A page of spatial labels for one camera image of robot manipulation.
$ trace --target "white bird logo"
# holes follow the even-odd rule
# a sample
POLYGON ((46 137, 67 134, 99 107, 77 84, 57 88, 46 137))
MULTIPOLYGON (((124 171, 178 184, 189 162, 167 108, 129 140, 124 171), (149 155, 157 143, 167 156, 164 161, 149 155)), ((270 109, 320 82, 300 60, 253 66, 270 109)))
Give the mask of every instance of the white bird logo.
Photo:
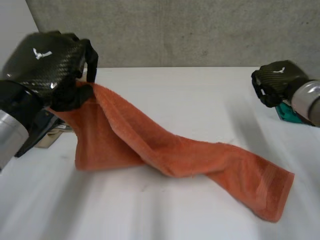
POLYGON ((57 85, 58 85, 58 83, 56 83, 56 82, 53 83, 53 82, 52 82, 51 85, 50 85, 50 88, 51 88, 51 89, 54 89, 57 85))
POLYGON ((46 53, 39 53, 39 52, 37 52, 37 50, 36 50, 35 48, 33 48, 33 52, 34 52, 35 58, 36 58, 37 60, 39 60, 40 58, 44 58, 44 57, 49 56, 49 55, 52 54, 51 51, 48 51, 48 52, 46 52, 46 53))
POLYGON ((283 74, 285 72, 286 67, 284 66, 281 70, 279 71, 273 71, 275 74, 283 74))

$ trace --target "silver cylinder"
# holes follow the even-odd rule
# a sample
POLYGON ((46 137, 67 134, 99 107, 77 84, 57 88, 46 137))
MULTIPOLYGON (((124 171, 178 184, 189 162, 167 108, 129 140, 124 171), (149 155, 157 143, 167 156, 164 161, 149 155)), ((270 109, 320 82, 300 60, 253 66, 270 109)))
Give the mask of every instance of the silver cylinder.
POLYGON ((305 119, 320 126, 320 81, 302 85, 292 96, 292 108, 305 119))
POLYGON ((14 117, 0 110, 0 171, 28 139, 27 129, 14 117))

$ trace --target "wall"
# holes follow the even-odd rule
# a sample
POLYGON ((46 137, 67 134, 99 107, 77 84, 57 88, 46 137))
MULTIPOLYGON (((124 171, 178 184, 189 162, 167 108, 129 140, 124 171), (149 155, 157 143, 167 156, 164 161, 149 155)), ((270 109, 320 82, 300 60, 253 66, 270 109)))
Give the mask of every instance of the wall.
POLYGON ((100 67, 259 66, 320 76, 318 0, 27 0, 40 31, 89 38, 100 67))
POLYGON ((38 29, 24 0, 1 0, 0 23, 0 69, 2 69, 26 34, 37 32, 38 29))

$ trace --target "table surface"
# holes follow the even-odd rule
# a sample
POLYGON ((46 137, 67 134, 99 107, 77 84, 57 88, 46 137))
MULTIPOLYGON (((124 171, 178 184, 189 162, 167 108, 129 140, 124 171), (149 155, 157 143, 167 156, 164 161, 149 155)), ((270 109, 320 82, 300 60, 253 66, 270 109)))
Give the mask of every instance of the table surface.
POLYGON ((255 67, 100 68, 96 82, 165 129, 231 143, 296 174, 278 223, 205 176, 141 166, 75 170, 77 138, 13 159, 0 175, 2 240, 319 239, 320 129, 280 121, 251 86, 255 67))

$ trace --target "towel fold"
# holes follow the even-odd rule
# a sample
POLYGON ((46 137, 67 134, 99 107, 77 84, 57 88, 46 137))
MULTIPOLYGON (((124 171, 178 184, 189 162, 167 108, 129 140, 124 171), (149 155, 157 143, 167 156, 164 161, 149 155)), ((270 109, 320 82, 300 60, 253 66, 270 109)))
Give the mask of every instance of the towel fold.
POLYGON ((148 164, 175 178, 205 174, 260 218, 280 219, 293 173, 234 145, 174 135, 115 92, 92 86, 95 97, 81 108, 54 112, 77 135, 78 170, 148 164))

